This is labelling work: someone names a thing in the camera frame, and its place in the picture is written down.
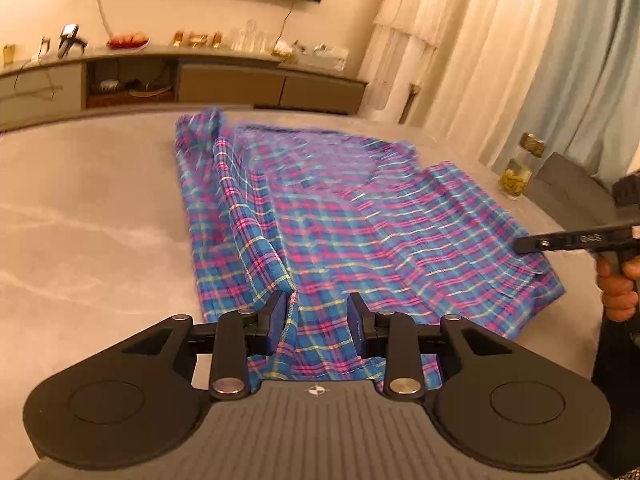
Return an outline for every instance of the finger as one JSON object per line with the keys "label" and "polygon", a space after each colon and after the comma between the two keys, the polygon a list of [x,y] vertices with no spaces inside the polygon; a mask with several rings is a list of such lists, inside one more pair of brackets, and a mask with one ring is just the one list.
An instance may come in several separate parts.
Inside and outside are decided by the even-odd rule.
{"label": "finger", "polygon": [[607,276],[606,278],[598,276],[596,283],[598,284],[598,288],[609,296],[622,296],[634,290],[634,282],[626,276],[615,274]]}
{"label": "finger", "polygon": [[602,304],[611,310],[628,310],[635,309],[638,302],[638,294],[636,292],[628,292],[621,296],[610,296],[602,293]]}
{"label": "finger", "polygon": [[608,319],[617,321],[618,323],[622,321],[629,321],[635,313],[636,310],[634,308],[627,308],[625,310],[613,310],[612,308],[604,309],[604,315],[607,316]]}
{"label": "finger", "polygon": [[598,276],[602,276],[605,278],[606,276],[610,276],[612,273],[611,264],[607,261],[604,256],[600,254],[596,258],[596,274]]}
{"label": "finger", "polygon": [[630,280],[640,280],[640,256],[630,259],[622,264],[622,272]]}

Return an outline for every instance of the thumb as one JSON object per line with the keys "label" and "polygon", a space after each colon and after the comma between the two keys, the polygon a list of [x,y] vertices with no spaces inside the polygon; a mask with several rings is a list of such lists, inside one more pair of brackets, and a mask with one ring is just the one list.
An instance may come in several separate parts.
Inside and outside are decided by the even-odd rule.
{"label": "thumb", "polygon": [[630,280],[640,280],[640,256],[631,258],[628,262],[623,263],[622,272]]}

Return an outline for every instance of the beige tabletop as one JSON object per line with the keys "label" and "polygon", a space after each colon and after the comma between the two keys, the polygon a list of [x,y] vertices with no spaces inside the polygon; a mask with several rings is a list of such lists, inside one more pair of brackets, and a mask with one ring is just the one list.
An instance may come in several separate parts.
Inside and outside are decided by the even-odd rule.
{"label": "beige tabletop", "polygon": [[[171,314],[202,320],[174,162],[178,112],[92,118],[0,136],[0,478],[36,460],[22,405],[40,381]],[[531,232],[558,226],[501,195],[487,168],[420,130],[353,118],[230,112],[230,120],[410,140],[422,164],[452,160]],[[583,251],[549,260],[567,294],[517,341],[589,376],[602,308]],[[200,360],[194,384],[204,387]]]}

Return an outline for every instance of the plaid cloth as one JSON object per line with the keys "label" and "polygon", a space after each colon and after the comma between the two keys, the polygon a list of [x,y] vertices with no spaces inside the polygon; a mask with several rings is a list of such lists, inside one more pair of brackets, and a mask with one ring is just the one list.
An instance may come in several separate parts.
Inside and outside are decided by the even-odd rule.
{"label": "plaid cloth", "polygon": [[[183,116],[175,143],[206,320],[288,294],[286,326],[261,378],[374,379],[346,321],[359,292],[437,324],[457,313],[514,337],[564,290],[546,258],[517,256],[527,232],[449,162],[421,170],[403,143],[321,130],[226,126],[215,110]],[[428,387],[440,377],[423,356]]]}

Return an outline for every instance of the blue curtain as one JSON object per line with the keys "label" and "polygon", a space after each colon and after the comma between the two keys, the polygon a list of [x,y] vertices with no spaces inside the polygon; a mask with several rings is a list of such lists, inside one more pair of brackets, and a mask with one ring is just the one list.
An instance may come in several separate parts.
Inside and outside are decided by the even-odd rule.
{"label": "blue curtain", "polygon": [[[502,153],[545,141],[610,186],[640,141],[640,0],[559,0],[545,52]],[[534,170],[542,166],[538,160]]]}

